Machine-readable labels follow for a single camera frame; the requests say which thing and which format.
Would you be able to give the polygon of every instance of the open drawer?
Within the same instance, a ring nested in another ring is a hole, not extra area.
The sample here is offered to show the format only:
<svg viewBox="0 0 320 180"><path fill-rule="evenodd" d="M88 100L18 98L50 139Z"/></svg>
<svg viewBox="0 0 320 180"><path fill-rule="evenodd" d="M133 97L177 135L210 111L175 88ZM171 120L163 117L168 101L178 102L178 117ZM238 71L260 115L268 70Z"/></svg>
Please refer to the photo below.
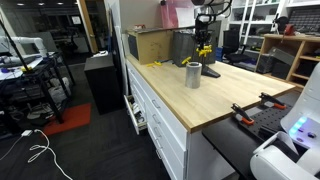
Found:
<svg viewBox="0 0 320 180"><path fill-rule="evenodd" d="M126 96L124 95L124 101L127 106L128 114L131 117L132 124L137 132L137 134L140 134L140 131L147 129L147 119L145 118L145 115L143 112L141 112L141 109L137 103L134 103L135 100L133 96ZM137 104L138 110L134 110L134 104Z"/></svg>

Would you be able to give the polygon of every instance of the drawer handle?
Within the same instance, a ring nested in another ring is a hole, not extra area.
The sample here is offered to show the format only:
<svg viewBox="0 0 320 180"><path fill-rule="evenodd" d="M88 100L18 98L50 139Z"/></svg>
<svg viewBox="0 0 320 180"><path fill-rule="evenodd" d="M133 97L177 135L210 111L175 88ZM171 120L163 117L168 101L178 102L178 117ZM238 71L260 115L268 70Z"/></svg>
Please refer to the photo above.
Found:
<svg viewBox="0 0 320 180"><path fill-rule="evenodd" d="M157 144L159 146L159 149L162 149L162 145L160 144L159 139L156 139L156 141L157 141Z"/></svg>
<svg viewBox="0 0 320 180"><path fill-rule="evenodd" d="M158 158L159 158L159 159L162 159L161 156L160 156L160 154L159 154L159 152L158 152L158 149L156 149L156 153L157 153L157 155L158 155Z"/></svg>
<svg viewBox="0 0 320 180"><path fill-rule="evenodd" d="M154 130L154 133L156 133L156 135L157 135L158 137L161 137L161 134L160 134L160 132L159 132L159 130L158 130L157 127L153 128L153 130Z"/></svg>
<svg viewBox="0 0 320 180"><path fill-rule="evenodd" d="M154 122L156 122L157 124L160 124L160 121L158 120L157 116L154 114L152 115Z"/></svg>
<svg viewBox="0 0 320 180"><path fill-rule="evenodd" d="M156 100L152 100L152 104L156 107L156 108L160 108L160 106L158 105L158 103L156 102Z"/></svg>

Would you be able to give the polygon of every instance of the metal cup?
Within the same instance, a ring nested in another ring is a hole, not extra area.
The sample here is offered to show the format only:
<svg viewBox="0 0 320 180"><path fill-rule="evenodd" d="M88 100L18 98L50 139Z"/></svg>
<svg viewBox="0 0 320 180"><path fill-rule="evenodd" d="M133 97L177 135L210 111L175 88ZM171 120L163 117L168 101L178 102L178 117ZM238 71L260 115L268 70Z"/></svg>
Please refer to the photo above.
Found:
<svg viewBox="0 0 320 180"><path fill-rule="evenodd" d="M187 64L186 83L185 86L191 89L200 87L202 64L198 62L190 62Z"/></svg>

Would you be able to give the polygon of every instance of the red clamp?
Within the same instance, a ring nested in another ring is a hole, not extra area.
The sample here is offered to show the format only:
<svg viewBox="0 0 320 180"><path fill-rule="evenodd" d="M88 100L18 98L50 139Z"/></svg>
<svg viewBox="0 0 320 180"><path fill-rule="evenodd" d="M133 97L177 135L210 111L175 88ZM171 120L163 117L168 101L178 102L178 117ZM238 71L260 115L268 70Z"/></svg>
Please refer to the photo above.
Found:
<svg viewBox="0 0 320 180"><path fill-rule="evenodd" d="M233 103L231 109L233 109L236 114L240 114L242 116L240 122L242 121L248 126L251 126L254 124L254 120L251 119L249 115L238 104Z"/></svg>
<svg viewBox="0 0 320 180"><path fill-rule="evenodd" d="M271 102L271 103L273 103L273 106L278 109L284 110L287 108L287 106L283 102L270 96L267 93L262 92L261 95L259 96L259 98L261 98L261 104L264 104L266 102Z"/></svg>

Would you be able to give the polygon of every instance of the red rug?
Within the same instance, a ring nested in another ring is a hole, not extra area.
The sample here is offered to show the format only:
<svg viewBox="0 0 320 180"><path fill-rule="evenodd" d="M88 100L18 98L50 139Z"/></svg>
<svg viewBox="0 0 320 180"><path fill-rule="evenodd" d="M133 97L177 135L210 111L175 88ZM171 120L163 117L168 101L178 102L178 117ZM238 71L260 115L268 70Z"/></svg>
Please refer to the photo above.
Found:
<svg viewBox="0 0 320 180"><path fill-rule="evenodd" d="M52 121L44 127L43 132L49 136L87 125L90 123L90 114L90 103L67 108L62 115L64 122L62 124L58 124L57 121Z"/></svg>

